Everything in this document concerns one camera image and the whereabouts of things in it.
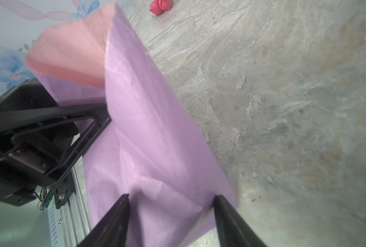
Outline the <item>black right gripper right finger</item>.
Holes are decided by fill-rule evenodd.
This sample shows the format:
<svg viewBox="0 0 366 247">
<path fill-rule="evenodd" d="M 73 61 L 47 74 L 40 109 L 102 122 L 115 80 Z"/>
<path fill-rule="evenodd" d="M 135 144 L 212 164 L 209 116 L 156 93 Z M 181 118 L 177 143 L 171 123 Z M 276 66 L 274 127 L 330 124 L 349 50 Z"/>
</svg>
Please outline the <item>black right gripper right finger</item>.
<svg viewBox="0 0 366 247">
<path fill-rule="evenodd" d="M 223 195 L 217 195 L 213 209 L 221 247 L 266 247 Z"/>
</svg>

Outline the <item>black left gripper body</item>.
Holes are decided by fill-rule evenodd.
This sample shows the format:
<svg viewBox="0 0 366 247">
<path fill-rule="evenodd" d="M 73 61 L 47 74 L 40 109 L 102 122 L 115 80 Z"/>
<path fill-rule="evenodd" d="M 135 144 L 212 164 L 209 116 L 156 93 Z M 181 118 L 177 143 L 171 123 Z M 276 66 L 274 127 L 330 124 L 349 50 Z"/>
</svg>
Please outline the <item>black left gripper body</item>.
<svg viewBox="0 0 366 247">
<path fill-rule="evenodd" d="M 0 155 L 0 201 L 23 206 L 37 197 L 35 189 L 47 186 L 40 159 L 32 152 Z"/>
</svg>

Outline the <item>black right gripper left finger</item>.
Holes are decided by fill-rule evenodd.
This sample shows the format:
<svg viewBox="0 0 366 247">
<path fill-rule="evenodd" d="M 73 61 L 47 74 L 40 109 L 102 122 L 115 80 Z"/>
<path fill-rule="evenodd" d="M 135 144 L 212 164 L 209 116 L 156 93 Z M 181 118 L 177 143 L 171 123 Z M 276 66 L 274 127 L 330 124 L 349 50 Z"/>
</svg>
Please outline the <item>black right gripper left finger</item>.
<svg viewBox="0 0 366 247">
<path fill-rule="evenodd" d="M 77 247 L 124 247 L 131 207 L 123 194 Z"/>
</svg>

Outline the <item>pink purple wrapping paper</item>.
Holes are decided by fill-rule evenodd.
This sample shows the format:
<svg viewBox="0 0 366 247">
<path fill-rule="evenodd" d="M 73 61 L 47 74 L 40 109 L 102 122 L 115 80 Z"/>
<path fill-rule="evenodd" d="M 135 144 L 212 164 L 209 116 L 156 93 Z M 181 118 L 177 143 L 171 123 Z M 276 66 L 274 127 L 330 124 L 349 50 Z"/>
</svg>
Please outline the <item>pink purple wrapping paper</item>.
<svg viewBox="0 0 366 247">
<path fill-rule="evenodd" d="M 128 247 L 187 247 L 215 227 L 216 195 L 236 203 L 199 127 L 117 4 L 45 29 L 25 62 L 59 105 L 107 105 L 111 122 L 83 157 L 92 227 L 128 194 Z"/>
</svg>

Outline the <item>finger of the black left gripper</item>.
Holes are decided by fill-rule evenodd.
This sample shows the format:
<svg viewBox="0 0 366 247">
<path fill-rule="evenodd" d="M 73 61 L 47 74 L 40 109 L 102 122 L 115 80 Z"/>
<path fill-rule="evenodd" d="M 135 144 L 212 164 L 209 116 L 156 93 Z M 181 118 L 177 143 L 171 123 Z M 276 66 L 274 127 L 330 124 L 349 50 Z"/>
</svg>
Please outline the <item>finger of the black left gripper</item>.
<svg viewBox="0 0 366 247">
<path fill-rule="evenodd" d="M 1 112 L 0 180 L 61 181 L 110 121 L 106 104 Z"/>
<path fill-rule="evenodd" d="M 56 101 L 37 78 L 26 80 L 0 96 L 0 113 L 57 106 Z"/>
</svg>

